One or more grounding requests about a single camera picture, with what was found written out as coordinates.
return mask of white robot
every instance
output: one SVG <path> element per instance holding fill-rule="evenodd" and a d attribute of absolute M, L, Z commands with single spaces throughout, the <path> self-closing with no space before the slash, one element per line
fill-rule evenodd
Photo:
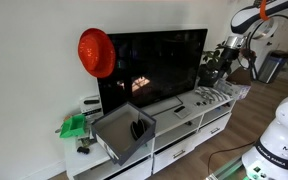
<path fill-rule="evenodd" d="M 270 0 L 266 3 L 265 14 L 276 16 L 276 13 L 284 10 L 288 10 L 288 0 Z M 231 29 L 234 34 L 223 43 L 224 51 L 221 54 L 225 60 L 220 69 L 223 73 L 238 57 L 240 48 L 247 41 L 247 34 L 259 27 L 258 24 L 262 22 L 259 14 L 260 7 L 254 5 L 242 9 L 233 17 Z M 273 19 L 265 21 L 262 26 L 259 28 L 261 33 L 254 38 L 269 37 L 277 28 Z M 254 147 L 242 156 L 242 162 L 247 176 L 252 180 L 288 180 L 288 98 L 281 102 L 276 118 Z"/>

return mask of drawer handle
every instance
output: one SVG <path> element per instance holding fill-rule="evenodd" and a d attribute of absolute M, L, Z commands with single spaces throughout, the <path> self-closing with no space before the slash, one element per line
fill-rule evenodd
<path fill-rule="evenodd" d="M 211 131 L 211 134 L 216 133 L 218 130 L 220 130 L 220 128 L 215 128 L 215 129 L 213 129 L 213 130 Z"/>
<path fill-rule="evenodd" d="M 175 159 L 175 158 L 179 157 L 180 155 L 182 155 L 182 154 L 184 154 L 184 153 L 185 153 L 185 151 L 184 151 L 184 150 L 181 150 L 180 152 L 174 154 L 174 155 L 173 155 L 173 158 Z"/>

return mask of cabinet drawer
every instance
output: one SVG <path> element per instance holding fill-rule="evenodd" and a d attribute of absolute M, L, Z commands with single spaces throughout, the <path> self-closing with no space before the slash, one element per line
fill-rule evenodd
<path fill-rule="evenodd" d="M 195 148 L 195 146 L 192 146 L 194 138 L 196 138 L 196 134 L 188 137 L 160 154 L 155 155 L 153 173 L 157 173 L 164 167 L 191 152 Z"/>
<path fill-rule="evenodd" d="M 197 134 L 197 138 L 195 138 L 195 142 L 193 144 L 195 146 L 203 143 L 204 141 L 208 140 L 212 136 L 215 136 L 219 132 L 223 131 L 228 120 L 230 119 L 232 113 L 228 113 L 227 115 L 217 119 L 216 121 L 202 127 Z"/>
<path fill-rule="evenodd" d="M 133 179 L 146 179 L 151 176 L 153 158 L 128 169 L 127 171 L 115 176 L 114 180 L 133 180 Z"/>

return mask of wooden floor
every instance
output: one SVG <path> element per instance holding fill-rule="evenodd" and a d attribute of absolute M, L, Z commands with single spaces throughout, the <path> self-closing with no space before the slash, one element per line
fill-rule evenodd
<path fill-rule="evenodd" d="M 210 154 L 255 141 L 274 119 L 276 107 L 287 96 L 287 80 L 277 79 L 272 84 L 253 82 L 247 97 L 236 103 L 224 131 L 153 175 L 149 180 L 205 179 L 208 176 L 207 163 Z M 214 155 L 210 163 L 210 173 L 249 148 Z M 51 180 L 66 179 L 65 173 L 51 178 Z"/>

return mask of television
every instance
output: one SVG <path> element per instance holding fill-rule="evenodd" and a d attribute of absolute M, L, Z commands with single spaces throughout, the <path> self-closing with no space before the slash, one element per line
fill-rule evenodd
<path fill-rule="evenodd" d="M 194 89 L 207 29 L 108 34 L 113 73 L 98 78 L 104 114 L 126 101 L 142 108 Z"/>

